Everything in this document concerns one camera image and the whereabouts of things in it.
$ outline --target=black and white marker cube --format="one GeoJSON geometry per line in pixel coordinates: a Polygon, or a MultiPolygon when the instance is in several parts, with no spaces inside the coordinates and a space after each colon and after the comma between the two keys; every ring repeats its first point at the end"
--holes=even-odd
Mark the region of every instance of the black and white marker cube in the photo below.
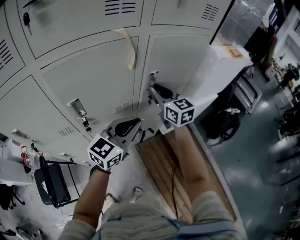
{"type": "Polygon", "coordinates": [[[164,110],[165,120],[178,127],[191,123],[195,118],[195,105],[189,97],[165,103],[164,110]]]}
{"type": "Polygon", "coordinates": [[[87,151],[90,160],[105,170],[123,159],[123,149],[99,134],[96,134],[87,151]]]}

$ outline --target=key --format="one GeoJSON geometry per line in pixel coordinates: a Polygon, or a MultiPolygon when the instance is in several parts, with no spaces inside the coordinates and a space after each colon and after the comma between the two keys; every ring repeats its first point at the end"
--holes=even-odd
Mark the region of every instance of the key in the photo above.
{"type": "Polygon", "coordinates": [[[31,30],[30,30],[30,18],[29,18],[29,14],[27,12],[23,14],[23,22],[24,22],[24,25],[28,27],[30,35],[32,35],[31,30]]]}

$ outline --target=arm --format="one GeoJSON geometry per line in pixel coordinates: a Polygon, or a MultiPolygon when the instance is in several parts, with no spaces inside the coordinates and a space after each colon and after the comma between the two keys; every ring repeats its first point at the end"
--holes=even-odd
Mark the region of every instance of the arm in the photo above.
{"type": "Polygon", "coordinates": [[[191,202],[200,194],[214,191],[210,175],[202,154],[199,152],[187,127],[175,130],[175,139],[179,164],[191,202]]]}
{"type": "Polygon", "coordinates": [[[104,204],[109,174],[95,170],[81,194],[74,210],[73,219],[81,220],[94,228],[104,204]]]}

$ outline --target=shoe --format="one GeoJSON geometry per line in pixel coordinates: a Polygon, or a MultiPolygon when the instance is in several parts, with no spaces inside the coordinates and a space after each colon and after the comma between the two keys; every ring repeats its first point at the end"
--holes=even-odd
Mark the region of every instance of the shoe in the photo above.
{"type": "Polygon", "coordinates": [[[105,201],[108,203],[108,205],[112,205],[117,202],[113,195],[111,195],[110,193],[105,195],[105,201]]]}
{"type": "Polygon", "coordinates": [[[140,188],[140,187],[135,187],[134,189],[133,189],[133,198],[134,199],[138,199],[138,198],[140,198],[141,196],[143,196],[143,194],[144,194],[144,192],[143,192],[143,190],[140,188]]]}

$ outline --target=white box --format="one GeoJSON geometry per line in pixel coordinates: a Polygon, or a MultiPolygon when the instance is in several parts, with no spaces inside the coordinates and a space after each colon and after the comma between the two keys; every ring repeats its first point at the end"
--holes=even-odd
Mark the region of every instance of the white box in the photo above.
{"type": "Polygon", "coordinates": [[[266,70],[265,74],[266,74],[266,76],[267,76],[269,79],[272,79],[272,78],[275,76],[275,74],[276,74],[276,70],[274,69],[273,66],[270,66],[270,67],[266,70]]]}
{"type": "Polygon", "coordinates": [[[87,151],[90,160],[105,170],[123,159],[123,149],[99,134],[96,134],[87,151]]]}
{"type": "Polygon", "coordinates": [[[244,67],[252,64],[244,48],[237,50],[242,58],[233,57],[224,47],[209,46],[205,58],[182,94],[195,102],[221,92],[244,67]]]}
{"type": "Polygon", "coordinates": [[[195,105],[189,97],[165,103],[164,119],[178,127],[191,123],[195,119],[195,105]]]}

